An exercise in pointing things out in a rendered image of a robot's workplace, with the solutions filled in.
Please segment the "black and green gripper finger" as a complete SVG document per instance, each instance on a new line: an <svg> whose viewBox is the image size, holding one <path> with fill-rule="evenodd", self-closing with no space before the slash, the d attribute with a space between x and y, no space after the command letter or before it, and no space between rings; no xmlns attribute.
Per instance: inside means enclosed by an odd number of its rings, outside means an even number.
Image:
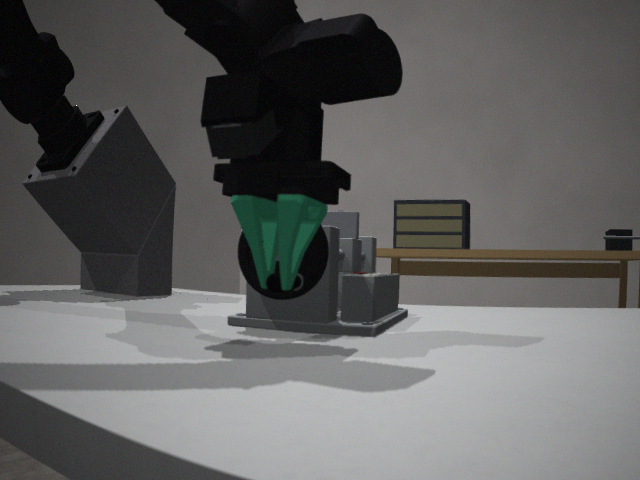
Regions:
<svg viewBox="0 0 640 480"><path fill-rule="evenodd" d="M279 266L282 290L292 289L304 253L325 218L327 209L328 206L324 203L305 195L278 194Z"/></svg>
<svg viewBox="0 0 640 480"><path fill-rule="evenodd" d="M268 289L266 280L275 272L278 252L277 202L235 195L231 204L250 246L261 288Z"/></svg>

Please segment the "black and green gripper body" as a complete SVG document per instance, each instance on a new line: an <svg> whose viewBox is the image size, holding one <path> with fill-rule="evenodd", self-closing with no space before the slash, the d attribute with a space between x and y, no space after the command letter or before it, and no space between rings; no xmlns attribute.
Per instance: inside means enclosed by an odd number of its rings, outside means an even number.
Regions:
<svg viewBox="0 0 640 480"><path fill-rule="evenodd" d="M339 189L351 188L351 174L331 161L215 164L213 180L223 183L222 195L229 197L252 195L277 202L278 194L297 194L325 205L338 205Z"/></svg>

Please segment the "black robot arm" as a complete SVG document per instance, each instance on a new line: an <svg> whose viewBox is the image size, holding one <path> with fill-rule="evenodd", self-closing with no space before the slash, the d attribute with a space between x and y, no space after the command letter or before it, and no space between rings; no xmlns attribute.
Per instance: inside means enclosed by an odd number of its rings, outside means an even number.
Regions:
<svg viewBox="0 0 640 480"><path fill-rule="evenodd" d="M201 125L212 157L321 160L321 102L400 89L399 52L366 14L304 23L294 0L155 1L227 72L206 77ZM71 107L63 94L73 78L56 37L37 33L23 0L0 0L0 100L38 133L40 172L66 169L105 119Z"/></svg>

